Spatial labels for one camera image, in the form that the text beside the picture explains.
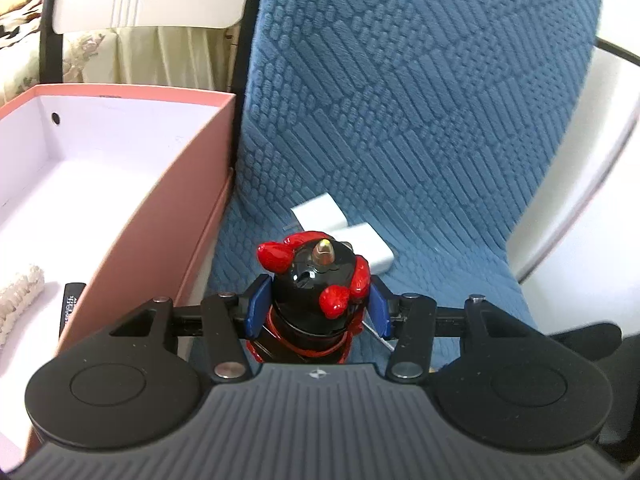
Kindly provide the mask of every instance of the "gray ribbed panel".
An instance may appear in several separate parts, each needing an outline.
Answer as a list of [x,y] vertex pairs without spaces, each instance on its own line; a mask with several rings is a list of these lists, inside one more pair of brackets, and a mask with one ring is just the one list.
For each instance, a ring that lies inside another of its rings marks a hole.
[[217,386],[198,416],[149,446],[82,453],[47,444],[15,480],[609,480],[622,473],[590,446],[502,452],[450,427],[416,386],[371,365],[264,365]]

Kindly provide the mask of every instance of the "open box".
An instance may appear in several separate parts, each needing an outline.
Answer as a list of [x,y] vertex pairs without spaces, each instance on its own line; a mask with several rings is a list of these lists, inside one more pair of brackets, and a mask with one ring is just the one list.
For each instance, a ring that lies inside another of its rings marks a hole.
[[[46,279],[0,350],[5,440],[27,443],[24,390],[57,352],[153,296],[188,301],[231,186],[233,102],[65,84],[0,108],[0,276],[35,264]],[[88,286],[58,340],[68,282]]]

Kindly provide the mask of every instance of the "gold tip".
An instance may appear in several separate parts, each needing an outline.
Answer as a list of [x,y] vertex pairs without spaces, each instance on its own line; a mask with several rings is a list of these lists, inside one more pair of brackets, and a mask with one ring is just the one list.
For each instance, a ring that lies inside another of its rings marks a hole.
[[335,251],[326,238],[320,240],[311,252],[311,260],[316,265],[331,265],[335,261]]

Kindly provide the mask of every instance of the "white fluffy rope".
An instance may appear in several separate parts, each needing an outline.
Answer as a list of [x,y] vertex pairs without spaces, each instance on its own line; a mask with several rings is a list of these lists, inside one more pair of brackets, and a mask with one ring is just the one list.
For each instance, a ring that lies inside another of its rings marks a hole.
[[44,290],[44,272],[31,266],[26,274],[16,274],[12,283],[0,288],[0,348],[20,314]]

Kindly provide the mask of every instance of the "blue cushion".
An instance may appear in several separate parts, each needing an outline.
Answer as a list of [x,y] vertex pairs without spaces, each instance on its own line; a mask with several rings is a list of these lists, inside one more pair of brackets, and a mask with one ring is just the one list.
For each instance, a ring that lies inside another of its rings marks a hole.
[[[244,289],[289,208],[330,193],[394,292],[470,293],[532,324],[505,243],[586,74],[600,0],[261,0],[211,290]],[[364,333],[351,361],[384,364]],[[438,340],[433,365],[458,355]]]

